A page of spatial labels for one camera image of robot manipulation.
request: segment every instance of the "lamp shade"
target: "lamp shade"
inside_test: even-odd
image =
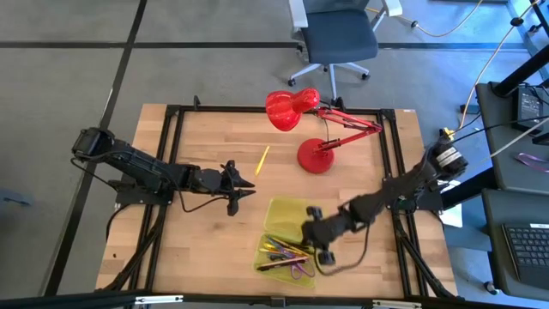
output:
[[[320,94],[314,88],[305,88],[296,94],[274,91],[268,94],[265,109],[268,119],[278,130],[289,131],[301,119],[301,114],[320,102]]]

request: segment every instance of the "red desk lamp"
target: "red desk lamp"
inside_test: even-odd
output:
[[[301,114],[312,110],[312,113],[321,119],[360,131],[343,139],[324,141],[320,138],[312,138],[304,141],[299,146],[298,162],[309,173],[324,173],[332,167],[333,148],[382,130],[379,124],[371,121],[358,119],[327,107],[316,107],[318,103],[320,103],[320,94],[314,88],[306,88],[296,94],[288,91],[274,91],[268,94],[265,103],[268,119],[278,130],[293,129],[301,119]]]

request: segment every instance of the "chair base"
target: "chair base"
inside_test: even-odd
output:
[[[341,97],[338,97],[335,100],[332,99],[329,104],[342,112],[347,112],[347,109],[345,108],[345,104],[343,104],[343,99]]]
[[[288,80],[288,86],[291,87],[291,86],[295,85],[295,78],[296,77],[302,76],[303,74],[307,74],[307,73],[311,72],[312,70],[316,70],[320,66],[322,66],[322,64],[309,64],[309,65],[307,65],[306,67],[301,69],[301,71],[299,71],[299,72],[293,74],[292,76],[290,76],[290,79]],[[339,67],[342,67],[342,68],[353,70],[355,72],[362,73],[362,76],[361,76],[362,80],[367,80],[370,77],[370,71],[368,69],[363,68],[360,65],[357,65],[357,64],[354,64],[354,63],[328,64],[329,79],[330,79],[330,84],[331,84],[331,87],[332,87],[332,100],[337,100],[337,89],[335,88],[334,66],[339,66]]]

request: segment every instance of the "keyboard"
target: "keyboard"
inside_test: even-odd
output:
[[[518,279],[549,289],[549,224],[504,224],[503,229]]]

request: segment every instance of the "office chair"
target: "office chair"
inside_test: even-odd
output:
[[[377,41],[374,31],[386,16],[402,14],[398,0],[382,0],[383,8],[369,21],[365,8],[370,0],[288,0],[292,17],[293,39],[304,41],[309,65],[290,76],[288,86],[296,84],[295,78],[320,66],[329,71],[332,87],[332,105],[344,109],[343,100],[337,96],[334,67],[339,66],[361,73],[363,80],[370,71],[355,61],[374,58]],[[304,52],[303,46],[298,50]]]

